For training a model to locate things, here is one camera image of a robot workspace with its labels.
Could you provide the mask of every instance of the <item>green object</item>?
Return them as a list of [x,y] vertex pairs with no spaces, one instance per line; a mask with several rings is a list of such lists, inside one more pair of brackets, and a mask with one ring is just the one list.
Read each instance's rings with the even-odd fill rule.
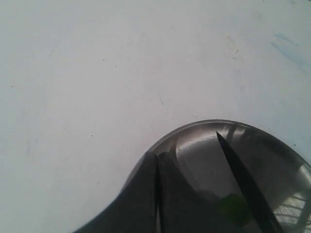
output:
[[239,227],[252,220],[252,214],[243,196],[230,194],[216,204],[216,209]]

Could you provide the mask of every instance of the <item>white surface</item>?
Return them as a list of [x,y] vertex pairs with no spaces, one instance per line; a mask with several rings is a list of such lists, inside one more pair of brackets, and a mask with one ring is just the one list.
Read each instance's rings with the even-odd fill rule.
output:
[[155,141],[197,120],[252,124],[311,162],[310,12],[307,0],[2,2],[0,232],[75,230]]

